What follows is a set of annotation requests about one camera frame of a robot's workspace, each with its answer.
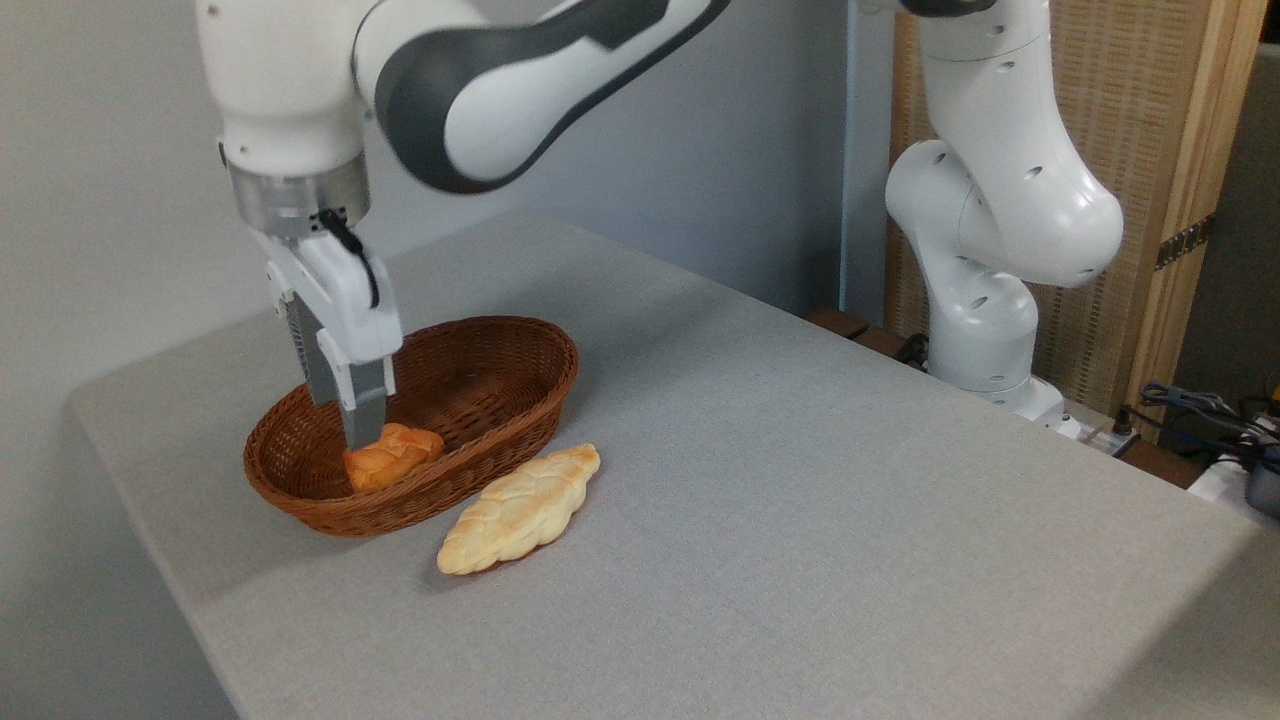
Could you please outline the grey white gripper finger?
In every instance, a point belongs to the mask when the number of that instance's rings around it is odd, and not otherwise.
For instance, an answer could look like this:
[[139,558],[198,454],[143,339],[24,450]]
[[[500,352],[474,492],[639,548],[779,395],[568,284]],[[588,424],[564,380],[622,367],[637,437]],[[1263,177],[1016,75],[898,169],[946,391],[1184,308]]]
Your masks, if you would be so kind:
[[268,283],[275,295],[276,314],[288,325],[305,383],[315,405],[338,400],[338,388],[320,343],[323,328],[306,302],[293,291],[274,261],[266,265]]
[[356,451],[380,439],[388,398],[396,393],[393,357],[356,363],[328,329],[316,333],[320,352],[316,404],[337,401],[346,447]]

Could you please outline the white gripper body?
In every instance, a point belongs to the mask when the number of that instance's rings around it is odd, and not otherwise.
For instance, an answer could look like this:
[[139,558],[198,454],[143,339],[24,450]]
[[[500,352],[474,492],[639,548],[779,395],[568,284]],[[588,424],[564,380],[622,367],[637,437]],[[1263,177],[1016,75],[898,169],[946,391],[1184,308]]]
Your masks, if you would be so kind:
[[305,304],[348,363],[374,363],[402,347],[394,292],[378,258],[367,254],[361,260],[329,231],[305,238],[257,229],[251,234],[268,254],[268,283],[276,306]]

